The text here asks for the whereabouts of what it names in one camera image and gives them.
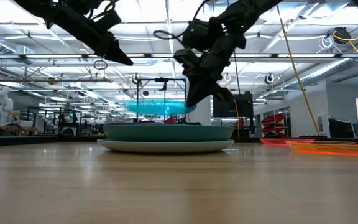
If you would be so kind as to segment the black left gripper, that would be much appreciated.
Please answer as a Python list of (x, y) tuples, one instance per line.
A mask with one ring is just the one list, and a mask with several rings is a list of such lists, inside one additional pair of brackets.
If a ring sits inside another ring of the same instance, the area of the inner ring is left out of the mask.
[(98, 56), (132, 66), (133, 61), (121, 50), (109, 29), (117, 24), (115, 4), (108, 3), (104, 11), (94, 15), (98, 2), (58, 2), (51, 4), (46, 18), (47, 28), (56, 24), (91, 47)]

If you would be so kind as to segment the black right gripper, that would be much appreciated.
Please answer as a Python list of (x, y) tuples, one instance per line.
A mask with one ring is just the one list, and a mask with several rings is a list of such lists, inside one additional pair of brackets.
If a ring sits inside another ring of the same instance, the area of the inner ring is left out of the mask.
[(186, 97), (187, 108), (194, 107), (209, 95), (219, 100), (232, 100), (232, 93), (216, 82), (222, 79), (221, 74), (229, 64), (235, 49), (244, 49), (245, 46), (246, 39), (242, 34), (225, 32), (216, 39), (190, 73), (190, 86)]

